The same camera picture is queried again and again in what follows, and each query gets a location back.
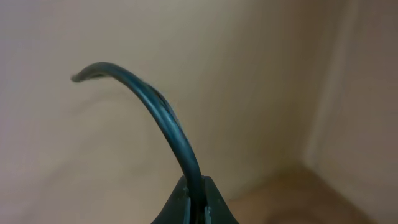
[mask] cable end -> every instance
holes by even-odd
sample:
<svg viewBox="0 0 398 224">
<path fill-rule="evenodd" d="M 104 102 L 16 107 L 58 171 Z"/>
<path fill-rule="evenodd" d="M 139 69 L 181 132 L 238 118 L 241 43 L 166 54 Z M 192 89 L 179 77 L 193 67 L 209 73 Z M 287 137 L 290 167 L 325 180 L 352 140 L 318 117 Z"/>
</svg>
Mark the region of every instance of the cable end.
<svg viewBox="0 0 398 224">
<path fill-rule="evenodd" d="M 72 80 L 72 82 L 75 82 L 75 83 L 80 83 L 82 80 L 78 77 L 78 75 L 72 75 L 71 77 L 70 77 L 70 80 Z"/>
</svg>

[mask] beige wall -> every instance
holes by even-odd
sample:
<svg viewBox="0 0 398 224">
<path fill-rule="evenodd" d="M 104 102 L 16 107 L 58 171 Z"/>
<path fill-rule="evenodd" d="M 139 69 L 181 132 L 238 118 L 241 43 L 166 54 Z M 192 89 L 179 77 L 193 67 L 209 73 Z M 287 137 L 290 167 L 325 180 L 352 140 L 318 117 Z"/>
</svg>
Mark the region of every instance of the beige wall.
<svg viewBox="0 0 398 224">
<path fill-rule="evenodd" d="M 394 0 L 359 5 L 346 52 L 338 47 L 343 42 L 336 45 L 336 55 L 345 60 L 332 61 L 330 68 L 334 89 L 328 94 L 334 92 L 334 97 L 323 98 L 332 105 L 325 134 L 313 138 L 317 150 L 307 158 L 329 184 L 379 223 L 398 223 L 397 12 Z M 347 18 L 352 24 L 352 17 Z M 343 27 L 343 33 L 350 31 L 347 24 Z"/>
<path fill-rule="evenodd" d="M 293 163 L 338 1 L 1 1 L 0 223 L 149 223 L 181 176 L 119 64 L 174 106 L 226 198 Z"/>
</svg>

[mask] black cable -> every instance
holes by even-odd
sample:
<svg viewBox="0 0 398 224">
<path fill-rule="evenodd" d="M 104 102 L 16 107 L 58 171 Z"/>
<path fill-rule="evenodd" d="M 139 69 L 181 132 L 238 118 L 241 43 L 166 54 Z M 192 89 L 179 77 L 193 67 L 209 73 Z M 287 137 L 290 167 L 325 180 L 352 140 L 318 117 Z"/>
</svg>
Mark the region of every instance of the black cable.
<svg viewBox="0 0 398 224">
<path fill-rule="evenodd" d="M 206 195 L 203 190 L 198 161 L 185 137 L 177 118 L 167 100 L 153 87 L 136 77 L 133 73 L 115 64 L 98 62 L 87 66 L 71 77 L 74 82 L 111 76 L 125 84 L 143 102 L 162 130 L 167 142 L 177 158 L 187 180 L 189 196 L 196 209 L 203 210 Z"/>
</svg>

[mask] wooden floor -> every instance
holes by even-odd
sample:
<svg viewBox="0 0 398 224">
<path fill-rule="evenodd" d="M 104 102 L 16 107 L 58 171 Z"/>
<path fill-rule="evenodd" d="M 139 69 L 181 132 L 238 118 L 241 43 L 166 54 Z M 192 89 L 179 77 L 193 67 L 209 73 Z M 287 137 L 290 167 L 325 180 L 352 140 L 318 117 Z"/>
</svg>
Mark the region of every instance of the wooden floor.
<svg viewBox="0 0 398 224">
<path fill-rule="evenodd" d="M 302 167 L 229 202 L 240 224 L 373 223 L 316 175 Z"/>
</svg>

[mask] cable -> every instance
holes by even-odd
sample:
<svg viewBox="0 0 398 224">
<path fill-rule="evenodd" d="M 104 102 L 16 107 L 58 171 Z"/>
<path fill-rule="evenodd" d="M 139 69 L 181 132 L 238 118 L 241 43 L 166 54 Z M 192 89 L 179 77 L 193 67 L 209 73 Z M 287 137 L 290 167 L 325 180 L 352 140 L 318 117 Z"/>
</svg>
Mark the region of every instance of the cable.
<svg viewBox="0 0 398 224">
<path fill-rule="evenodd" d="M 126 85 L 143 102 L 162 130 L 187 180 L 189 196 L 199 210 L 206 206 L 198 161 L 167 100 L 153 87 L 113 63 L 98 62 L 71 77 L 73 82 L 111 76 Z"/>
</svg>

